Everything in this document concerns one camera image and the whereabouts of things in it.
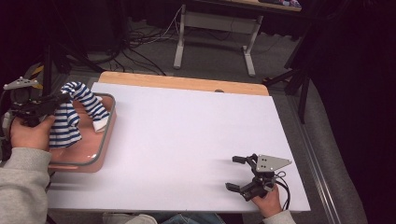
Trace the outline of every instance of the striped shirt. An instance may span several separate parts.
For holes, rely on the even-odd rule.
[[[72,99],[68,103],[61,104],[55,111],[55,121],[49,131],[49,147],[70,147],[82,138],[78,130],[79,116],[73,107],[73,100],[79,101],[84,106],[85,111],[92,118],[96,132],[104,130],[109,113],[85,84],[68,82],[61,91],[68,92]]]

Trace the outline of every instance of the human hand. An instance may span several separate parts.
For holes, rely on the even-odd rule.
[[[271,217],[282,212],[277,184],[274,184],[273,191],[268,192],[264,198],[256,196],[251,201],[259,207],[263,217]]]
[[[54,121],[54,116],[48,116],[40,124],[31,128],[23,125],[23,119],[15,118],[11,125],[11,145],[48,151],[50,127]]]

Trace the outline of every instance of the pink tray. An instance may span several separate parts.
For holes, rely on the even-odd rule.
[[[110,94],[96,93],[103,98],[103,105],[109,111],[107,126],[104,132],[96,133],[92,119],[78,101],[73,103],[80,117],[78,129],[82,139],[71,147],[50,148],[52,154],[49,168],[58,172],[94,173],[102,168],[107,146],[117,117],[114,97]]]

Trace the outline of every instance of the wire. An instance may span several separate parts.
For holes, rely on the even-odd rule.
[[[171,28],[171,26],[172,26],[172,24],[174,23],[174,21],[176,21],[176,17],[177,17],[177,15],[178,15],[178,13],[180,12],[180,10],[181,10],[181,8],[178,9],[178,11],[176,12],[175,17],[172,19],[172,22],[169,24],[169,26],[168,26],[168,28],[166,29],[165,33],[163,33],[163,35],[161,35],[160,37],[163,37],[163,36],[166,35],[166,33],[169,31],[169,29]],[[150,42],[148,42],[148,43],[145,43],[145,44],[153,43],[153,42],[157,41],[158,39],[159,39],[159,38],[157,38],[157,39],[155,39],[155,40],[152,40],[152,41],[150,41]]]
[[[149,70],[149,71],[151,71],[151,72],[153,72],[153,73],[155,73],[155,74],[157,74],[157,75],[159,75],[158,74],[158,72],[156,72],[155,70],[152,70],[152,69],[150,69],[150,68],[147,68],[147,67],[145,67],[145,66],[143,66],[143,65],[140,65],[140,64],[137,64],[136,62],[136,60],[134,60],[134,59],[132,59],[131,57],[129,57],[128,55],[126,55],[125,54],[125,52],[123,51],[122,52],[122,54],[127,58],[127,59],[129,59],[129,60],[131,60],[134,64],[136,64],[137,66],[140,66],[140,67],[143,67],[143,68],[146,68],[147,70]]]
[[[176,28],[177,34],[179,35],[178,28],[177,28],[177,21],[175,19],[174,19],[174,22],[175,22],[175,28]]]
[[[134,47],[137,48],[143,44],[145,44],[145,41],[143,41],[143,39],[147,39],[147,38],[161,38],[161,32],[163,29],[161,29],[161,31],[155,35],[151,35],[152,32],[148,33],[147,35],[142,33],[142,32],[137,32],[137,37],[132,38],[131,37],[131,41],[130,41],[130,47]]]
[[[152,63],[155,67],[158,68],[158,70],[160,70],[160,72],[161,72],[164,76],[166,76],[165,72],[164,72],[156,63],[154,63],[152,60],[148,59],[147,57],[145,57],[144,55],[142,55],[141,53],[137,52],[137,51],[134,50],[134,49],[130,49],[130,51],[136,53],[136,54],[139,55],[140,57],[142,57],[142,58],[146,59],[147,61],[149,61],[150,63]]]
[[[230,35],[231,35],[231,32],[227,32],[228,34],[227,34],[225,37],[223,37],[223,38],[218,38],[217,36],[213,35],[211,32],[209,32],[209,31],[207,31],[207,30],[205,30],[205,32],[206,32],[207,34],[211,35],[213,38],[219,40],[219,41],[224,41],[224,40],[228,39],[228,37],[230,37]]]
[[[51,3],[53,5],[53,7],[55,8],[56,13],[59,16],[59,19],[62,21],[62,24],[64,25],[64,29],[66,30],[68,36],[70,37],[70,40],[72,41],[73,45],[76,47],[76,50],[78,50],[78,46],[77,46],[72,34],[70,33],[70,30],[69,30],[69,28],[66,25],[66,22],[64,22],[64,18],[62,17],[61,13],[59,12],[58,7],[56,6],[56,4],[55,4],[55,2],[53,0],[51,0]]]
[[[100,60],[95,60],[95,61],[91,61],[92,63],[95,64],[100,64],[100,63],[107,63],[110,62],[111,60],[113,60],[114,58],[116,58],[117,56],[119,56],[120,54],[120,47],[117,49],[117,51],[115,53],[113,53],[110,57],[104,58],[104,59],[100,59]],[[82,66],[85,65],[85,63],[81,63],[80,61],[76,61],[73,60],[71,58],[67,58],[71,63],[77,65],[77,66]]]
[[[231,24],[230,24],[230,30],[231,30],[231,35],[230,35],[230,38],[233,40],[233,43],[236,45],[236,47],[238,48],[238,49],[240,49],[239,48],[239,46],[238,46],[238,43],[236,43],[236,41],[235,41],[235,39],[233,38],[233,22],[235,21],[235,17],[233,17],[233,20],[231,21]]]
[[[172,38],[172,36],[175,34],[176,32],[173,32],[170,36],[168,36],[168,37],[157,37],[156,39],[158,39],[156,42],[163,42],[163,41],[166,41],[166,40],[176,40],[177,41],[177,39],[174,39],[174,38]],[[151,38],[154,38],[154,37],[142,37],[141,39],[151,39]]]
[[[116,62],[117,64],[119,64],[119,65],[121,66],[122,72],[125,72],[125,67],[124,67],[121,63],[119,63],[119,61],[117,61],[116,59],[114,59],[114,62]]]
[[[255,54],[251,54],[251,55],[260,55],[260,54],[264,54],[265,52],[269,51],[275,44],[277,44],[277,42],[280,40],[280,37],[281,37],[281,36],[279,36],[279,37],[277,38],[277,40],[276,40],[268,49],[266,49],[265,51],[259,52],[259,53],[255,53]]]
[[[276,183],[278,185],[280,185],[283,189],[285,189],[285,191],[288,193],[288,199],[285,201],[285,203],[283,204],[283,207],[282,207],[283,210],[288,210],[289,205],[290,205],[290,191],[289,191],[288,183],[286,183],[285,179],[283,178],[285,176],[286,176],[286,173],[284,171],[277,173],[276,178],[281,179],[283,183],[281,183],[279,181],[276,181]]]
[[[0,97],[0,117],[3,117],[3,103],[4,103],[4,96],[6,95],[6,90],[3,90]],[[6,137],[5,133],[3,132],[3,127],[0,127],[0,138],[3,140],[3,137]]]

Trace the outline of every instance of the white board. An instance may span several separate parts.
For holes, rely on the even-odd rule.
[[[56,173],[49,208],[100,211],[258,211],[225,188],[253,177],[232,156],[253,153],[293,161],[281,171],[291,211],[310,210],[270,96],[95,83],[116,99],[117,120],[103,168]],[[281,202],[287,194],[281,189]]]

